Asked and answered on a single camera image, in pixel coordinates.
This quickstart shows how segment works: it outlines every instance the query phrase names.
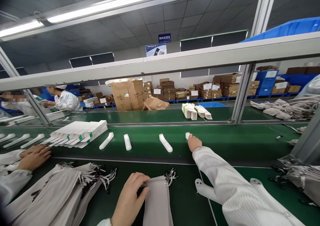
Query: worker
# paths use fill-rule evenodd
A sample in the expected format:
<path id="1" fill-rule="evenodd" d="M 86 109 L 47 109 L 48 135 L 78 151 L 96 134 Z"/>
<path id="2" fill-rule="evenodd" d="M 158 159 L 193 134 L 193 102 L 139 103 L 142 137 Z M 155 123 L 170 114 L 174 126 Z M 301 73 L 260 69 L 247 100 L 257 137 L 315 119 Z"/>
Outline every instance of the worker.
<path id="1" fill-rule="evenodd" d="M 44 106 L 55 106 L 59 110 L 68 110 L 70 113 L 83 112 L 78 98 L 72 93 L 66 91 L 67 85 L 48 86 L 47 90 L 54 96 L 53 101 L 45 101 Z"/>
<path id="2" fill-rule="evenodd" d="M 301 98 L 308 95 L 320 95 L 320 75 L 308 82 L 295 98 Z"/>
<path id="3" fill-rule="evenodd" d="M 192 134 L 189 135 L 188 146 L 198 168 L 212 183 L 229 226 L 294 225 L 286 215 L 274 211 L 264 202 L 253 186 L 230 164 L 210 148 L 203 147 L 202 142 Z M 149 180 L 142 173 L 131 174 L 120 193 L 112 218 L 102 220 L 98 226 L 131 226 L 149 189 L 145 187 L 139 197 L 137 190 Z"/>
<path id="4" fill-rule="evenodd" d="M 32 178 L 32 171 L 51 156 L 51 147 L 35 145 L 28 150 L 0 154 L 0 206 L 3 208 Z"/>
<path id="5" fill-rule="evenodd" d="M 34 98 L 38 99 L 40 103 L 41 98 L 37 95 L 33 95 Z M 33 109 L 31 104 L 27 101 L 27 95 L 21 91 L 8 91 L 3 94 L 5 101 L 1 102 L 1 106 L 9 110 L 20 110 L 25 115 L 37 116 L 36 111 Z M 51 111 L 48 108 L 40 106 L 44 113 L 48 114 Z"/>

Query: poster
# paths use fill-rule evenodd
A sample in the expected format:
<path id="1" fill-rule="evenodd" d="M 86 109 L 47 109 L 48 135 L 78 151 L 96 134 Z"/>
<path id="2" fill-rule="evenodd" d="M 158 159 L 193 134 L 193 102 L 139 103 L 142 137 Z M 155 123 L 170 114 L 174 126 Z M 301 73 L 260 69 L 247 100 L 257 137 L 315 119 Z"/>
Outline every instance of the poster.
<path id="1" fill-rule="evenodd" d="M 147 57 L 167 54 L 167 44 L 161 43 L 161 44 L 147 45 L 146 53 L 147 53 Z"/>

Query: white sleeve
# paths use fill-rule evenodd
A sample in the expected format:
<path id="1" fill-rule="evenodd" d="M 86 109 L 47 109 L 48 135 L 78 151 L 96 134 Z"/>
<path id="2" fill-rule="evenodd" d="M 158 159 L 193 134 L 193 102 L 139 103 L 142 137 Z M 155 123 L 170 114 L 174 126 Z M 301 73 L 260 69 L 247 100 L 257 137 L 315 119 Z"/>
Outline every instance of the white sleeve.
<path id="1" fill-rule="evenodd" d="M 78 103 L 79 103 L 79 100 L 76 96 L 72 97 L 71 95 L 68 95 L 66 97 L 66 103 L 57 102 L 56 107 L 60 111 L 62 111 L 62 110 L 73 111 L 77 107 Z"/>
<path id="2" fill-rule="evenodd" d="M 19 191 L 32 178 L 32 172 L 28 170 L 16 170 L 0 177 L 1 206 L 7 206 Z"/>
<path id="3" fill-rule="evenodd" d="M 13 164 L 21 160 L 20 153 L 22 153 L 23 151 L 23 149 L 18 149 L 6 154 L 0 154 L 0 165 Z"/>
<path id="4" fill-rule="evenodd" d="M 209 178 L 229 226 L 288 226 L 290 221 L 264 202 L 252 185 L 208 147 L 193 154 L 199 169 Z"/>
<path id="5" fill-rule="evenodd" d="M 112 226 L 110 219 L 102 220 L 97 226 Z"/>

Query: brown paper bag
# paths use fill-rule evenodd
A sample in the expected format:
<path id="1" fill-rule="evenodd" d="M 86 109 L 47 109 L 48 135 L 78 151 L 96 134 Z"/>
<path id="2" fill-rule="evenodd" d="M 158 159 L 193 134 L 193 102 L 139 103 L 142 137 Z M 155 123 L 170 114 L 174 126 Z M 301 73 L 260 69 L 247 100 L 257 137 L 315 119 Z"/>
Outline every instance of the brown paper bag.
<path id="1" fill-rule="evenodd" d="M 165 110 L 169 108 L 169 105 L 168 102 L 151 96 L 144 102 L 143 110 Z"/>

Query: sign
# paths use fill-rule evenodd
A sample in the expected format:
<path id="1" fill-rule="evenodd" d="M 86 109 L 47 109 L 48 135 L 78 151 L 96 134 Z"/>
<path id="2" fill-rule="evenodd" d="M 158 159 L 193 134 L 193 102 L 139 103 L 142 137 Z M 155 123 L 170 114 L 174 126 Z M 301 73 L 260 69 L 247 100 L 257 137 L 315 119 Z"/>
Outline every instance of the sign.
<path id="1" fill-rule="evenodd" d="M 161 44 L 146 45 L 146 53 L 147 53 L 147 57 L 167 54 L 167 44 L 161 43 Z"/>
<path id="2" fill-rule="evenodd" d="M 159 43 L 171 42 L 171 33 L 160 34 L 158 38 L 159 38 Z"/>

